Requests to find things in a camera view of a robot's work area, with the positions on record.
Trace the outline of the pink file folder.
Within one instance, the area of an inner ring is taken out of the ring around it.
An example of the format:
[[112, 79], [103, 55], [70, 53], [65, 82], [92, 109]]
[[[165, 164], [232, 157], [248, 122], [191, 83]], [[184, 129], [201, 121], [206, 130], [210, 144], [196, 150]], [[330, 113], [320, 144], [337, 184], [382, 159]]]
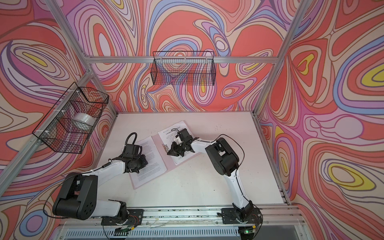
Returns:
[[173, 160], [170, 157], [167, 157], [166, 152], [162, 146], [162, 140], [161, 140], [159, 134], [156, 134], [156, 135], [150, 136], [150, 137], [153, 138], [153, 140], [156, 144], [156, 147], [159, 150], [160, 155], [161, 155], [161, 157], [162, 157], [162, 159], [163, 159], [163, 161], [167, 167], [167, 171], [165, 173], [170, 172], [170, 171], [174, 170], [175, 168], [177, 168], [178, 166], [180, 166], [181, 164], [183, 164], [183, 163], [181, 163], [179, 165], [175, 165]]

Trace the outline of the printed english text sheet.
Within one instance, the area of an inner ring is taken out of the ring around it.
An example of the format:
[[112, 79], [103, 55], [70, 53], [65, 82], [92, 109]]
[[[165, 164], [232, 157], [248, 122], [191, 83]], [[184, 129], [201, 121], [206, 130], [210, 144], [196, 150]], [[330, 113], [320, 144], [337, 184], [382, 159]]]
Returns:
[[139, 170], [138, 174], [130, 174], [134, 189], [154, 180], [167, 171], [167, 167], [152, 137], [139, 141], [139, 145], [143, 148], [142, 153], [145, 155], [148, 164]]

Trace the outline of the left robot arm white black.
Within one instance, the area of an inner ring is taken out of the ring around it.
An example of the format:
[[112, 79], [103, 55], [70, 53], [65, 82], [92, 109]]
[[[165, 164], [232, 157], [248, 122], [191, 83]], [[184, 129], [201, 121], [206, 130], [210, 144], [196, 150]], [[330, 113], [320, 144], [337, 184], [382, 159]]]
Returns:
[[98, 190], [106, 182], [123, 175], [136, 173], [148, 165], [143, 147], [136, 144], [138, 134], [130, 133], [122, 153], [101, 167], [85, 173], [71, 173], [59, 185], [60, 191], [52, 214], [43, 205], [43, 214], [52, 219], [102, 218], [105, 224], [125, 225], [130, 216], [127, 204], [118, 200], [99, 200]]

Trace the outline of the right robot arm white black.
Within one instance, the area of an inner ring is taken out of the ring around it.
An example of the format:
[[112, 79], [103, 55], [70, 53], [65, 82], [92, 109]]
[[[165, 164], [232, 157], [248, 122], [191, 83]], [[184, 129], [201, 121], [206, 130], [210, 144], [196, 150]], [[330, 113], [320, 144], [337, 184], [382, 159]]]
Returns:
[[263, 222], [263, 215], [258, 207], [249, 199], [240, 179], [238, 169], [243, 161], [225, 139], [226, 135], [219, 135], [215, 140], [202, 140], [192, 137], [186, 128], [171, 129], [176, 136], [167, 155], [183, 157], [187, 152], [207, 154], [214, 169], [224, 177], [233, 200], [233, 217], [222, 213], [228, 220], [239, 223], [254, 222], [257, 226]]

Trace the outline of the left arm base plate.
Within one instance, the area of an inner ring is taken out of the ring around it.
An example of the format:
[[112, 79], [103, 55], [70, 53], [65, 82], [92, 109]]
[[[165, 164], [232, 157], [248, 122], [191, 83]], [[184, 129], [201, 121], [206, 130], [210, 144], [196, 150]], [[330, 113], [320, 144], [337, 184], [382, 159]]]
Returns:
[[144, 209], [128, 209], [115, 217], [102, 217], [102, 226], [131, 226], [142, 224]]

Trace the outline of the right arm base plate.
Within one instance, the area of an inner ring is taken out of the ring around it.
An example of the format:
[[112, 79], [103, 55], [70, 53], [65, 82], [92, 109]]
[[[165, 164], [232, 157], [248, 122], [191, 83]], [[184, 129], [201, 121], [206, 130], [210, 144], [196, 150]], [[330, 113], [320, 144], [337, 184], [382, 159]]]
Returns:
[[217, 216], [222, 219], [225, 225], [260, 225], [263, 222], [262, 214], [256, 209], [253, 209], [251, 213], [246, 215], [243, 219], [240, 218], [240, 214], [236, 213], [234, 208], [222, 208]]

